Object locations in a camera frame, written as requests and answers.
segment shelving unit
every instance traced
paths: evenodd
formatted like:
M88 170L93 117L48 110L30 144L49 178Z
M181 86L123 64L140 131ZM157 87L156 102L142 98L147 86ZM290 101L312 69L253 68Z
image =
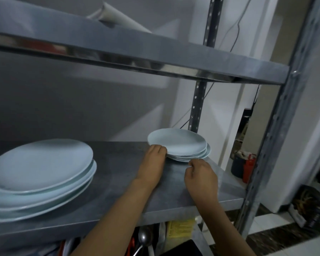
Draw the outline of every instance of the shelving unit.
M219 196L223 196L224 189L226 197L222 201L225 209L240 208L241 203L243 203L235 226L242 236L246 237L260 203L260 194L273 170L308 78L309 68L314 59L313 52L320 42L320 0L313 0L311 3L289 66L212 48L214 47L221 9L222 0L211 0L203 41L207 46L204 46L182 43L170 38L125 29L116 25L103 24L99 21L15 0L0 0L0 50L196 80L196 91L193 97L189 123L189 130L195 132L199 127L207 81L228 82L230 84L280 85L281 89L262 141L257 163L247 187L247 193L238 193L242 189L229 180L225 174L222 174L222 170L215 163L210 162L215 172L223 175ZM101 143L101 146L93 145L96 145L102 154L106 153L107 155L109 150L114 148L115 152L112 156L116 162L122 158L131 158L133 165L139 163L142 147L138 147L138 144L132 143L130 147L118 147L118 144L103 143ZM166 165L171 169L176 169L173 170L172 174L180 171L179 164L175 162L167 162ZM126 172L120 172L120 174L124 177L132 176ZM184 196L184 202L181 201L182 197L177 197L170 209L162 208L162 199L176 198L165 196L171 192L170 178L165 178L165 181L168 181L168 183L162 183L151 198L150 205L153 203L154 208L149 206L146 209L140 224L189 218L197 214L188 194ZM95 180L92 189L89 189L89 191L95 190L94 184ZM175 185L182 184L183 181L175 183ZM123 185L117 187L117 184L115 184L113 187L123 192ZM112 194L114 198L120 195L120 193L114 192ZM100 214L104 213L113 202L112 199L105 203L104 210L102 207L97 207L97 211L94 211L95 215L84 222L80 222L78 219L81 218L76 218L79 216L76 215L74 219L77 219L77 222L61 223L58 220L66 216L66 212L63 212L65 214L63 216L55 215L52 218L52 214L49 214L48 219L43 216L38 218L44 224L49 224L48 226L42 224L41 228L36 227L35 221L37 219L17 222L10 226L4 224L0 226L0 249L4 248L8 241L13 243L17 237L20 237L20 239L15 241L16 245L17 242L21 242L23 245L31 244L33 241L40 240L38 237L41 237L41 231L44 232L43 237L51 234L51 231L52 233L57 231L59 234L57 239L65 238L69 233L87 232L98 221ZM77 201L77 203L77 206L85 205L85 201ZM77 208L75 211L78 213L84 209L85 207Z

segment metal upright post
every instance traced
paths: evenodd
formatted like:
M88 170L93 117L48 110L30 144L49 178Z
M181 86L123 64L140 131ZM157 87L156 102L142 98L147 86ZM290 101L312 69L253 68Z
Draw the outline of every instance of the metal upright post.
M203 45L208 47L215 47L216 36L218 31L220 14L222 12L223 0L211 0L209 13L207 15L207 22L205 28L205 35ZM202 112L204 96L206 91L206 81L197 81L196 88L194 90L194 96L192 101L190 121L188 124L188 130L195 133L198 132L200 115Z
M316 47L320 43L320 0L312 0L295 46L290 73L280 92L262 140L258 159L247 187L235 227L246 238L261 201L261 194L269 181L288 129L316 59Z

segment left hand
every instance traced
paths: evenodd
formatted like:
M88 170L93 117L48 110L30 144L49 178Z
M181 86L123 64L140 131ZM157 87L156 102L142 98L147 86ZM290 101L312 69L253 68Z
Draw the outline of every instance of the left hand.
M154 189L158 184L165 164L167 149L161 145L151 145L142 160L137 179Z

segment right hand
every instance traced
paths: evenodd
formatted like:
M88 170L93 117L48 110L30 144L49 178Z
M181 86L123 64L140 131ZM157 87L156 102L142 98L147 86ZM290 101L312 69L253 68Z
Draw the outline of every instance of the right hand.
M185 185L199 211L218 203L218 177L209 163L192 159L185 172Z

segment hand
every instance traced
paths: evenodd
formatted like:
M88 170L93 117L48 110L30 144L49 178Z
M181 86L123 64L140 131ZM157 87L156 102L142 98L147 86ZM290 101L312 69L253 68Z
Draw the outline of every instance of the hand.
M151 145L140 165L137 179L140 179L152 190L156 187L161 178L166 153L166 147Z
M185 172L185 185L200 213L218 204L218 177L203 159L192 159Z

